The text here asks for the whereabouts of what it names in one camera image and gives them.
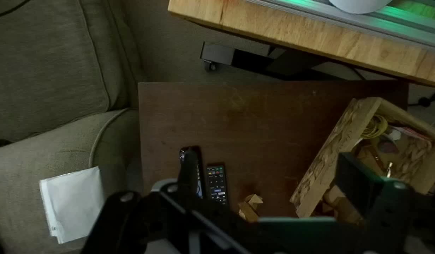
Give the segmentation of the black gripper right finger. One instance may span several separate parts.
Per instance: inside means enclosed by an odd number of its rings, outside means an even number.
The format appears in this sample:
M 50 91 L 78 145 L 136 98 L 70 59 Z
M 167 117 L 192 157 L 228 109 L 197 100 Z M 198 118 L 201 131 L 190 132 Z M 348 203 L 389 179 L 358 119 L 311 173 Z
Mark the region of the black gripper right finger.
M 366 220 L 376 212 L 407 211 L 411 207 L 407 183 L 377 174 L 349 152 L 338 155 L 335 183 Z

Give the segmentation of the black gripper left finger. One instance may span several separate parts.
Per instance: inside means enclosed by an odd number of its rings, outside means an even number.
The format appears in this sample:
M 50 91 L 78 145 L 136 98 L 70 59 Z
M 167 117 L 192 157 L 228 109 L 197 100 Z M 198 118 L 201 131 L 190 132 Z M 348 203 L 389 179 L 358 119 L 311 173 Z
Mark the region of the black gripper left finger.
M 181 148 L 180 163 L 178 188 L 194 194 L 198 198 L 204 198 L 205 190 L 201 148 L 198 145 Z

